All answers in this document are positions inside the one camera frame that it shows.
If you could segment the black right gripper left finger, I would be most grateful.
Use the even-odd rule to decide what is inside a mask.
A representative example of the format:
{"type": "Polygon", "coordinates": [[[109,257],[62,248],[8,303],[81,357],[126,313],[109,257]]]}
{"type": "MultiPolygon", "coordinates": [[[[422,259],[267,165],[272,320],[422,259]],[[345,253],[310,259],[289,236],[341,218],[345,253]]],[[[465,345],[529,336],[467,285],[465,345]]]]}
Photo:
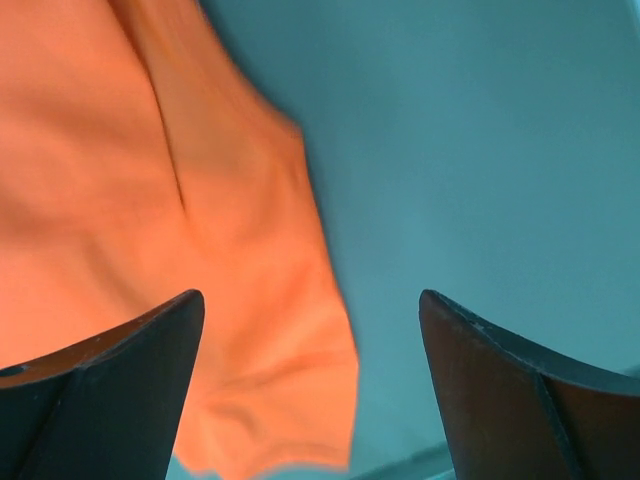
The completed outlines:
{"type": "Polygon", "coordinates": [[[204,325],[188,290],[1,371],[4,479],[165,477],[204,325]]]}

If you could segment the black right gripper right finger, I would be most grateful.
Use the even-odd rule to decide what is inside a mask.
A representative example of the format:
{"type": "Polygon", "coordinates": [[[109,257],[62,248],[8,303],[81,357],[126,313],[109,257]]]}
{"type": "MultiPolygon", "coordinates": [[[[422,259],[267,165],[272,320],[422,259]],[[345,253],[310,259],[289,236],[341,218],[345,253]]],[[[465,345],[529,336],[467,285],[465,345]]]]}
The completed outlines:
{"type": "Polygon", "coordinates": [[[459,479],[636,479],[639,381],[499,327],[433,290],[419,319],[459,479]]]}

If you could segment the orange t shirt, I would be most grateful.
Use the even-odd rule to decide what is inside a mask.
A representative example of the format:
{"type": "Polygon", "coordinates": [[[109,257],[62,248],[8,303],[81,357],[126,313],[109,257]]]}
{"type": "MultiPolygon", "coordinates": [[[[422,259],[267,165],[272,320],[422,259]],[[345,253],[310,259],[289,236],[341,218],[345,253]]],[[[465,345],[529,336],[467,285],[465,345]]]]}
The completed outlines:
{"type": "Polygon", "coordinates": [[[206,319],[182,465],[345,468],[358,358],[299,128],[196,1],[3,2],[2,364],[188,289],[206,319]]]}

